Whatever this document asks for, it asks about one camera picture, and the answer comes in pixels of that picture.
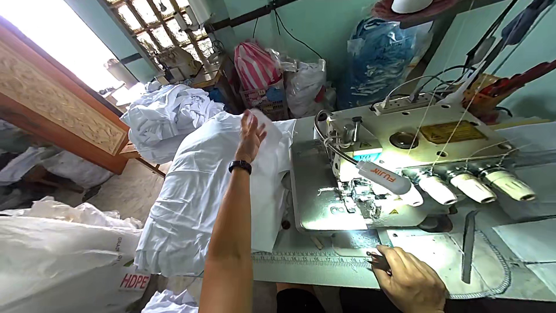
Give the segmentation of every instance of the yellow warning sticker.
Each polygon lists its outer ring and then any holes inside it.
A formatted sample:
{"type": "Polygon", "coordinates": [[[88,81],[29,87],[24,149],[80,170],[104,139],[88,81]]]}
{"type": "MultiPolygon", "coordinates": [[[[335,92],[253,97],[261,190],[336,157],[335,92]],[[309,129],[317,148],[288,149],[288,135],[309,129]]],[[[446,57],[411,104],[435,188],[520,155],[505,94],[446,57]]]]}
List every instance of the yellow warning sticker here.
{"type": "Polygon", "coordinates": [[[421,134],[428,141],[434,144],[445,144],[448,142],[448,139],[451,143],[457,143],[460,141],[487,138],[487,136],[481,133],[469,121],[461,121],[459,125],[458,122],[450,122],[444,124],[423,126],[421,127],[421,129],[419,129],[419,131],[421,131],[421,134]]]}

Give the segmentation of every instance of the electrical outlet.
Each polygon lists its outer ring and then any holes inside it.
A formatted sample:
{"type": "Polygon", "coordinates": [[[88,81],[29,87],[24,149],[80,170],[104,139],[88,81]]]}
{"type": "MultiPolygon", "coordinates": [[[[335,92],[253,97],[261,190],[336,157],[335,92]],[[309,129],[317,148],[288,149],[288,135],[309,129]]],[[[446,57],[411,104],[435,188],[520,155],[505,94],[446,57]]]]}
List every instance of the electrical outlet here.
{"type": "Polygon", "coordinates": [[[390,99],[387,104],[379,102],[373,107],[377,115],[400,112],[405,110],[417,109],[419,107],[425,107],[436,104],[436,99],[430,94],[420,94],[416,102],[411,103],[409,97],[401,97],[396,99],[390,99]]]}

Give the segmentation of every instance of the overlock sewing machine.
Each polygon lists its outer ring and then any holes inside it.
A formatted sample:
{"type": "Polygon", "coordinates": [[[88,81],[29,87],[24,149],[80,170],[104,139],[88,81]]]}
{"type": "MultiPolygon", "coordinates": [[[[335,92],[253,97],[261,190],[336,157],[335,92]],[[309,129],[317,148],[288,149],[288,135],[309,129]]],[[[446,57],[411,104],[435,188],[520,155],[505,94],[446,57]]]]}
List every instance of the overlock sewing machine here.
{"type": "Polygon", "coordinates": [[[518,201],[535,198],[511,170],[516,147],[461,106],[430,103],[381,103],[298,120],[291,146],[297,229],[330,236],[426,228],[427,217],[446,216],[466,196],[495,201],[493,188],[518,201]]]}

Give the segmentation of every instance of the pink striped bag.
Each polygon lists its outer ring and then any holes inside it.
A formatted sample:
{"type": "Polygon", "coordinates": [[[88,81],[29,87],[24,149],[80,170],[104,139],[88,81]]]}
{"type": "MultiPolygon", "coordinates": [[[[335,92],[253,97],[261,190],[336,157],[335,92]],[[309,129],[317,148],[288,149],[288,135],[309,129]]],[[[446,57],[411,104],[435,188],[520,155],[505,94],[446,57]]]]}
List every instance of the pink striped bag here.
{"type": "Polygon", "coordinates": [[[264,51],[254,42],[242,42],[235,48],[234,63],[245,91],[264,89],[281,78],[278,70],[264,51]]]}

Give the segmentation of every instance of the mint green wall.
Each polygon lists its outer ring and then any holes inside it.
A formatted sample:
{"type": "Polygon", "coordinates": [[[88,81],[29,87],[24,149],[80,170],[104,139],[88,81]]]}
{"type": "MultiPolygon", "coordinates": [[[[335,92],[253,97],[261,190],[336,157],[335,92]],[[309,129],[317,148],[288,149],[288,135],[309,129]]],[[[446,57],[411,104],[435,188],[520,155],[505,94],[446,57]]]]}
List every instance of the mint green wall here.
{"type": "MultiPolygon", "coordinates": [[[[476,45],[492,22],[509,4],[508,1],[492,4],[480,9],[456,16],[452,26],[446,33],[436,54],[431,59],[425,75],[435,74],[441,70],[461,65],[465,62],[465,54],[476,45]]],[[[500,38],[502,28],[519,14],[531,0],[521,0],[506,16],[502,26],[497,31],[500,38]]],[[[531,67],[545,61],[556,60],[556,8],[548,11],[529,36],[517,47],[512,55],[504,62],[496,73],[500,77],[508,77],[522,73],[531,67]]],[[[506,47],[497,59],[486,70],[491,74],[502,63],[515,46],[506,47]]],[[[443,76],[444,79],[455,79],[461,71],[454,70],[443,76]]],[[[510,109],[516,116],[538,116],[556,119],[556,71],[525,85],[505,99],[501,105],[510,109]]]]}
{"type": "MultiPolygon", "coordinates": [[[[235,18],[267,4],[265,0],[212,0],[224,2],[227,17],[235,18]]],[[[277,9],[284,25],[327,61],[329,80],[337,81],[344,72],[347,40],[357,23],[370,12],[376,0],[297,0],[277,9]]],[[[214,21],[225,17],[216,14],[214,21]]],[[[255,21],[216,32],[226,50],[251,38],[255,21]]],[[[301,61],[316,61],[317,55],[292,39],[282,28],[278,35],[274,13],[259,18],[255,38],[264,46],[286,52],[301,61]]]]}
{"type": "MultiPolygon", "coordinates": [[[[117,58],[122,59],[142,52],[138,44],[130,40],[98,0],[65,1],[117,58]]],[[[126,67],[141,82],[151,81],[158,72],[154,64],[145,58],[130,62],[126,67]]]]}

